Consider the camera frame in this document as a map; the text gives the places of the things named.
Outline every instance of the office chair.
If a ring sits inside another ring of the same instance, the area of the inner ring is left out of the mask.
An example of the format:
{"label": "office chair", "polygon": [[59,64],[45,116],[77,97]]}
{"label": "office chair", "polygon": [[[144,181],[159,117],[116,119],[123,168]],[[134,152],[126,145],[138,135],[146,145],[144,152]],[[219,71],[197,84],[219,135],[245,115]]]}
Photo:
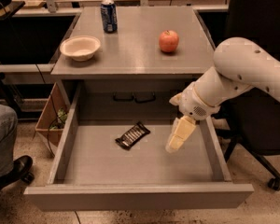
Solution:
{"label": "office chair", "polygon": [[[280,61],[280,0],[230,0],[224,38],[235,36],[254,41]],[[225,160],[241,144],[274,176],[268,186],[280,190],[280,174],[264,158],[280,155],[280,104],[253,89],[225,102],[215,118],[225,118],[231,128],[217,129],[217,135],[231,139]]]}

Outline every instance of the gray countertop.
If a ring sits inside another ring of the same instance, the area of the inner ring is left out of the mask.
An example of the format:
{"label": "gray countertop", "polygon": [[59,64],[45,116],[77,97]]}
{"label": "gray countertop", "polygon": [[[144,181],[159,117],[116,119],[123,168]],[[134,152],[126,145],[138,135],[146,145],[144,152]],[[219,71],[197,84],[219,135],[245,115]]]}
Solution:
{"label": "gray countertop", "polygon": [[[74,35],[93,35],[102,46],[86,62],[61,54],[52,74],[84,79],[106,75],[202,74],[213,65],[213,49],[191,7],[117,7],[118,31],[103,30],[99,7],[85,7]],[[175,30],[180,40],[172,54],[159,49],[159,35]]]}

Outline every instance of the concrete floor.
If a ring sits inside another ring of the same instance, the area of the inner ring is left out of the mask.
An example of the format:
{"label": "concrete floor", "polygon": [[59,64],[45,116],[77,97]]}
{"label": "concrete floor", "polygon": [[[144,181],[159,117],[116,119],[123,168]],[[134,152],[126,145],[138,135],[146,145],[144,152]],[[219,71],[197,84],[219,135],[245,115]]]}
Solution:
{"label": "concrete floor", "polygon": [[[34,159],[35,181],[31,185],[44,185],[52,158],[35,135],[35,125],[35,122],[20,122],[14,153],[15,159],[24,154]],[[280,156],[269,160],[280,171]],[[80,223],[280,223],[280,191],[266,187],[271,175],[241,147],[233,152],[228,166],[235,183],[251,183],[255,189],[236,209],[77,212]],[[41,212],[23,196],[25,188],[18,181],[0,192],[0,224],[78,224],[74,212]]]}

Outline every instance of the bowl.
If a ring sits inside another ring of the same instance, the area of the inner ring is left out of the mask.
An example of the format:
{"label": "bowl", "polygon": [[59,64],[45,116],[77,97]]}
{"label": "bowl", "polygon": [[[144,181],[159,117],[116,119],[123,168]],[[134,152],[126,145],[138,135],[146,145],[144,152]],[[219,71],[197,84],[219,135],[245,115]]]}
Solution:
{"label": "bowl", "polygon": [[100,47],[101,42],[98,38],[90,35],[77,35],[64,40],[60,51],[75,61],[84,62],[89,60]]}

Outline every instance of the person's leg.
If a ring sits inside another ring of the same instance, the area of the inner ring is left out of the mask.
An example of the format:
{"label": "person's leg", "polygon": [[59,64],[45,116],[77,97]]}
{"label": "person's leg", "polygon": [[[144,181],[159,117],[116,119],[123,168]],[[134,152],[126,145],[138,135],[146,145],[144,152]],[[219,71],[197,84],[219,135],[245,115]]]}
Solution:
{"label": "person's leg", "polygon": [[9,106],[0,105],[0,176],[13,169],[13,148],[17,135],[17,114]]}

